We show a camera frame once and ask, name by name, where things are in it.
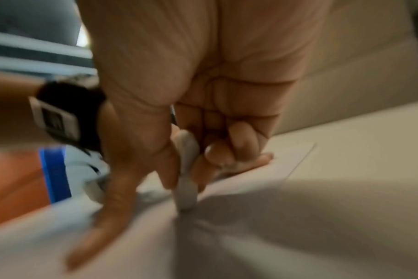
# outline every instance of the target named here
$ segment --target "black wristwatch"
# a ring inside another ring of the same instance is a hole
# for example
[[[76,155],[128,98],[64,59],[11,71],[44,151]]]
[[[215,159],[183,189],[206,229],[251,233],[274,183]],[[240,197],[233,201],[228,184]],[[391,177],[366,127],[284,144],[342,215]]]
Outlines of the black wristwatch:
[[[29,100],[34,121],[54,139],[82,150],[101,151],[97,113],[106,97],[97,77],[46,83]]]

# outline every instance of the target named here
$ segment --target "white plastic object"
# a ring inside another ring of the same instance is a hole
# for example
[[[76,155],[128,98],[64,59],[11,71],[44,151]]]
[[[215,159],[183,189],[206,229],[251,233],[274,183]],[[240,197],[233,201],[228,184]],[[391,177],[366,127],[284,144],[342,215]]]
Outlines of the white plastic object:
[[[180,156],[180,176],[172,196],[178,211],[189,210],[197,204],[198,185],[192,182],[189,172],[200,154],[200,146],[194,135],[186,130],[178,131],[172,142]]]

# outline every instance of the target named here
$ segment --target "blue object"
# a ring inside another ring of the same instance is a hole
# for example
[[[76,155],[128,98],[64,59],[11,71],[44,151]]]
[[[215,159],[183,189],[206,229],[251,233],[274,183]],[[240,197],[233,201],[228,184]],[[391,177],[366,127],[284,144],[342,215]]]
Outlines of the blue object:
[[[65,148],[42,148],[39,150],[45,184],[52,204],[71,198],[64,155]]]

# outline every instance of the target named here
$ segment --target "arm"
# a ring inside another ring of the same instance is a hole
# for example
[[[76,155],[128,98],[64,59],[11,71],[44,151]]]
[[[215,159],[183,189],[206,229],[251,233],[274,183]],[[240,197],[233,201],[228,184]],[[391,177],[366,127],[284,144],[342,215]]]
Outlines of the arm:
[[[56,142],[33,120],[28,97],[43,79],[0,73],[0,148],[37,147]]]

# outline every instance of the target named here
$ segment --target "white eraser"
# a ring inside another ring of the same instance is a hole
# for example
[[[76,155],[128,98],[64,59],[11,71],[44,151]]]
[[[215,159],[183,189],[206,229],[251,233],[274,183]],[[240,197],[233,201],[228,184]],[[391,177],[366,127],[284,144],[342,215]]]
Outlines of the white eraser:
[[[172,142],[180,156],[180,176],[172,196],[177,210],[188,210],[197,204],[198,185],[192,182],[189,172],[200,154],[200,146],[194,135],[186,130],[180,130]]]

